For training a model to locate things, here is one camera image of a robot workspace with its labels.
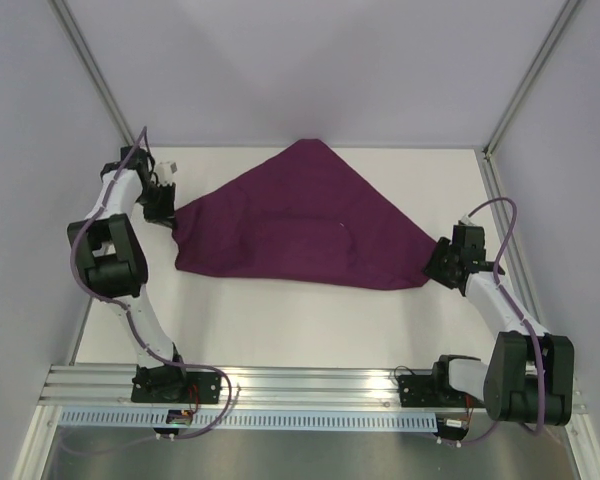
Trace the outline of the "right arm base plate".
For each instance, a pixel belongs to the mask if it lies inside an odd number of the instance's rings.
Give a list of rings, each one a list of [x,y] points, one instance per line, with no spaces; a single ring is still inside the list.
[[[454,390],[446,380],[430,375],[399,375],[399,401],[402,408],[483,408],[483,403],[468,393]]]

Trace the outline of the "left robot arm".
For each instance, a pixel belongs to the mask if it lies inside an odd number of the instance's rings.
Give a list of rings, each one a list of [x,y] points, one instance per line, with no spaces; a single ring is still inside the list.
[[[177,401],[189,389],[174,342],[162,329],[147,293],[149,267],[131,222],[136,205],[146,222],[177,226],[173,163],[158,163],[150,149],[123,147],[121,159],[100,172],[102,189],[82,221],[68,225],[71,270],[79,286],[109,306],[136,352],[134,383]]]

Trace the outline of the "purple cloth mat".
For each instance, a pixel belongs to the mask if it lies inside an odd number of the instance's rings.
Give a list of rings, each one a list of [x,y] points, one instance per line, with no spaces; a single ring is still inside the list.
[[[392,291],[435,240],[324,142],[299,140],[176,212],[178,270]]]

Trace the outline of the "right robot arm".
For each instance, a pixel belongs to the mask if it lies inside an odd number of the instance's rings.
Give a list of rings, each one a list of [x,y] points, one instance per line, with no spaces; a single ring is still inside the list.
[[[455,404],[465,394],[498,422],[564,426],[572,414],[575,350],[566,336],[540,325],[509,291],[504,270],[486,260],[484,229],[460,221],[439,239],[424,269],[430,279],[457,289],[495,335],[490,360],[442,355],[430,390]]]

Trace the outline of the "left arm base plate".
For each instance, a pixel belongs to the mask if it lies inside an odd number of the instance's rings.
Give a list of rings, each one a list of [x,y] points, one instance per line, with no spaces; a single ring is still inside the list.
[[[221,377],[213,372],[185,371],[171,366],[139,368],[132,385],[132,403],[216,405]]]

